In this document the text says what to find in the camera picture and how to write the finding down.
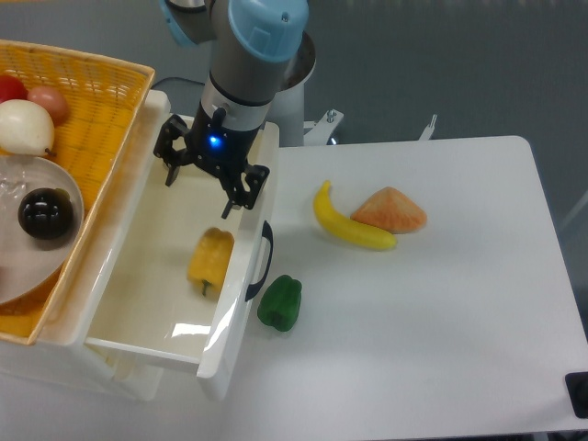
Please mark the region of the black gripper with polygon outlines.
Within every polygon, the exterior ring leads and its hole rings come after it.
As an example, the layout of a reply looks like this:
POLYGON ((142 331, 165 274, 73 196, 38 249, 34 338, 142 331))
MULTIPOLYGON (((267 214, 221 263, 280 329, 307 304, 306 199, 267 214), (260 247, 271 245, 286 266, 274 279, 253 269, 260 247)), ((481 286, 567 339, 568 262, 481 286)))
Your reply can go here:
POLYGON ((199 106, 189 129, 180 116, 172 114, 161 126, 153 148, 154 156, 166 166, 167 187, 175 182, 179 169, 190 164, 220 180, 228 198, 221 214, 223 219, 227 219, 233 209, 253 209, 270 175, 265 165, 248 162, 260 127, 245 131, 229 129, 225 126, 227 118, 223 107, 215 110, 211 117, 199 106), (178 140, 185 142, 180 150, 174 147, 178 140))

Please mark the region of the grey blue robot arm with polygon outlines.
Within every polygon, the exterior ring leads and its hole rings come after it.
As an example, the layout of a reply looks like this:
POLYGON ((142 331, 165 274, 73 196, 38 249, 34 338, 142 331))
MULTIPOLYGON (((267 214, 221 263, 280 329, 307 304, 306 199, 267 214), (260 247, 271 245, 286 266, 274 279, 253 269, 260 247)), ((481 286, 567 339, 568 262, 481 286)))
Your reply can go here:
POLYGON ((303 42, 305 1, 163 1, 176 40, 214 40, 209 77, 191 124, 172 115, 153 149, 171 186, 180 167, 193 164, 220 181, 228 201, 221 214, 252 209, 269 169, 248 154, 263 127, 290 63, 303 42))

